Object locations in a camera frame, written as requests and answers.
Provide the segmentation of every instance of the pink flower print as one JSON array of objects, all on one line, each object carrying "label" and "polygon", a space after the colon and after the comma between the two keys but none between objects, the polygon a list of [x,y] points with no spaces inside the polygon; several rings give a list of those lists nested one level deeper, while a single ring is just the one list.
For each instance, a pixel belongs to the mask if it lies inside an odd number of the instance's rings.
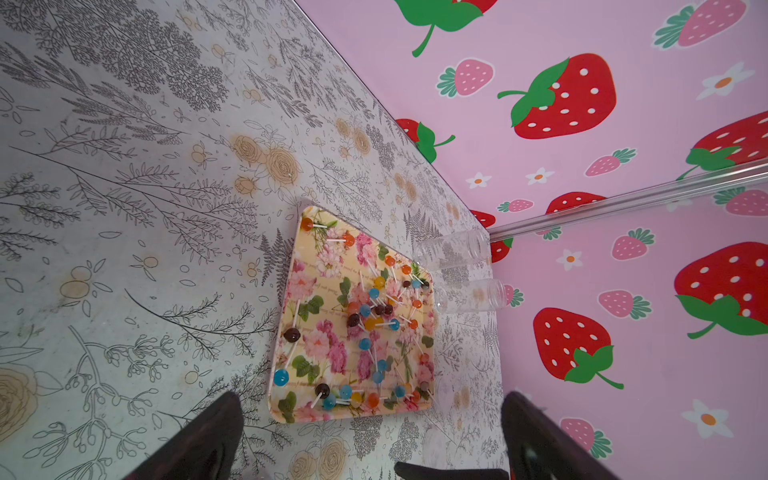
[{"label": "pink flower print", "polygon": [[365,305],[366,303],[371,301],[371,297],[368,294],[368,290],[363,290],[362,284],[358,283],[354,287],[352,287],[352,290],[349,292],[349,301],[357,302],[360,305]]},{"label": "pink flower print", "polygon": [[371,378],[371,367],[373,367],[373,359],[367,352],[360,350],[360,358],[357,360],[357,376],[360,380]]},{"label": "pink flower print", "polygon": [[301,260],[296,260],[293,263],[293,272],[290,274],[286,289],[286,295],[289,299],[304,300],[312,296],[317,278],[310,278],[304,267],[305,264]]},{"label": "pink flower print", "polygon": [[346,346],[336,341],[328,352],[328,360],[331,362],[331,372],[346,373]]},{"label": "pink flower print", "polygon": [[315,361],[319,362],[328,358],[328,351],[330,345],[328,336],[319,331],[313,330],[304,336],[306,355]]}]

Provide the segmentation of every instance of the red strawberry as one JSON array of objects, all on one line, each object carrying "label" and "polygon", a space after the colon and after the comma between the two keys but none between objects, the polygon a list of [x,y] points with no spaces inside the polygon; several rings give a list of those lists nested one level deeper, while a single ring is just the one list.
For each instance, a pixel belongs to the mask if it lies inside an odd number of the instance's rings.
[{"label": "red strawberry", "polygon": [[680,13],[667,19],[667,24],[656,31],[656,45],[667,50],[677,44],[690,47],[726,31],[746,12],[741,0],[707,0],[698,7],[688,5]]},{"label": "red strawberry", "polygon": [[477,210],[470,210],[473,215],[475,215],[475,218],[478,219],[478,222],[485,227],[488,228],[494,223],[496,223],[496,217],[494,217],[491,214],[484,214],[482,212],[478,212]]},{"label": "red strawberry", "polygon": [[737,335],[768,333],[768,245],[744,242],[725,247],[685,266],[674,279],[683,308]]},{"label": "red strawberry", "polygon": [[550,202],[546,214],[549,215],[569,208],[580,207],[581,205],[591,204],[598,200],[605,200],[605,197],[588,194],[586,192],[570,192],[569,194],[561,195]]},{"label": "red strawberry", "polygon": [[639,320],[645,318],[651,313],[650,302],[643,300],[642,296],[632,296],[626,290],[613,290],[603,292],[598,296],[598,303],[605,308],[608,313],[617,318],[626,318],[632,316],[632,319]]},{"label": "red strawberry", "polygon": [[441,96],[453,98],[458,93],[468,97],[491,83],[492,78],[493,65],[475,58],[466,58],[456,68],[447,67],[436,86]]},{"label": "red strawberry", "polygon": [[538,355],[553,377],[586,383],[597,375],[617,389],[624,388],[600,374],[614,362],[611,336],[600,323],[567,310],[545,308],[533,319],[533,333]]},{"label": "red strawberry", "polygon": [[626,164],[632,160],[637,154],[636,149],[630,150],[625,148],[623,150],[616,150],[613,155],[607,155],[600,157],[594,161],[594,163],[584,172],[587,177],[596,177],[597,175],[606,174],[619,168],[622,164]]},{"label": "red strawberry", "polygon": [[768,157],[768,111],[735,121],[702,138],[690,150],[686,163],[693,165],[677,179],[690,172],[719,170]]},{"label": "red strawberry", "polygon": [[614,452],[610,447],[611,440],[605,438],[600,430],[595,431],[586,420],[562,419],[560,428],[595,458],[607,458]]},{"label": "red strawberry", "polygon": [[513,238],[508,238],[491,243],[491,263],[499,262],[507,256],[509,249],[512,247],[513,240]]},{"label": "red strawberry", "polygon": [[716,205],[725,205],[729,214],[748,217],[768,216],[768,194],[762,190],[747,190],[744,187],[717,192]]},{"label": "red strawberry", "polygon": [[643,230],[642,228],[630,230],[627,235],[616,239],[611,255],[616,260],[631,260],[648,253],[648,245],[653,244],[654,235],[650,233],[650,230]]},{"label": "red strawberry", "polygon": [[611,69],[594,53],[576,55],[540,73],[512,108],[512,127],[523,138],[559,137],[597,127],[616,106]]}]

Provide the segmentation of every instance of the floral tray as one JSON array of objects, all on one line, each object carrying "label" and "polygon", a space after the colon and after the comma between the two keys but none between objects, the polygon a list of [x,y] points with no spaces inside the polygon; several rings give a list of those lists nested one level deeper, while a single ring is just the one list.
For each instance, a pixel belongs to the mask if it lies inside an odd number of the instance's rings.
[{"label": "floral tray", "polygon": [[[415,412],[432,407],[435,379],[432,276],[330,212],[311,206],[302,213],[302,220],[308,223],[306,218],[311,219],[314,226],[305,225],[309,228],[307,231],[300,223],[296,232],[283,315],[272,359],[268,388],[272,416],[278,422],[316,422]],[[346,243],[327,241],[345,238]],[[395,265],[389,267],[385,260],[391,263],[392,259]],[[403,273],[404,266],[406,272],[410,267],[410,275]],[[361,274],[364,288],[360,283]],[[376,322],[388,323],[404,316],[416,321],[412,324],[414,328],[402,318],[397,330],[393,330],[393,326],[372,328],[369,324],[372,330],[368,331],[362,327],[363,323],[347,326],[350,303],[373,305],[372,301],[364,300],[377,276],[386,282],[380,289],[381,297],[386,291],[388,296],[399,298],[399,303],[389,301],[393,313],[381,316]],[[403,287],[404,280],[413,281],[414,278],[425,286],[418,290],[412,286]],[[412,306],[414,300],[422,303],[421,308]],[[284,333],[292,328],[294,318],[301,337],[290,343]],[[372,342],[371,353],[359,347],[360,340],[365,338]],[[286,364],[294,346],[290,363]],[[377,364],[382,359],[386,361],[387,369],[381,371],[384,380],[376,385],[372,379],[379,371]],[[283,376],[287,372],[287,384],[278,386],[281,381],[276,383],[276,372]],[[356,401],[352,405],[337,404],[326,409],[321,399],[312,408],[317,397],[316,387],[321,383],[327,384],[337,399],[342,398],[341,388],[350,386],[355,391],[353,398]],[[396,395],[398,386],[406,389],[405,396]],[[397,393],[402,395],[402,389],[397,389]]]}]

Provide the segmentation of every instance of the blue lollipop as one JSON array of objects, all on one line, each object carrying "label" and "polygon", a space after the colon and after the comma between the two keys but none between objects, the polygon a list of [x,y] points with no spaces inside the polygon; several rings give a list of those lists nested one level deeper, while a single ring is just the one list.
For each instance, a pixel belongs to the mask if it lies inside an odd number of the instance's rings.
[{"label": "blue lollipop", "polygon": [[344,385],[339,389],[339,396],[342,400],[349,400],[352,398],[352,387],[349,385]]},{"label": "blue lollipop", "polygon": [[329,393],[328,396],[323,400],[323,408],[325,410],[333,410],[333,407],[336,406],[336,396],[332,393]]},{"label": "blue lollipop", "polygon": [[288,383],[288,370],[280,369],[275,372],[275,385],[285,386]]}]

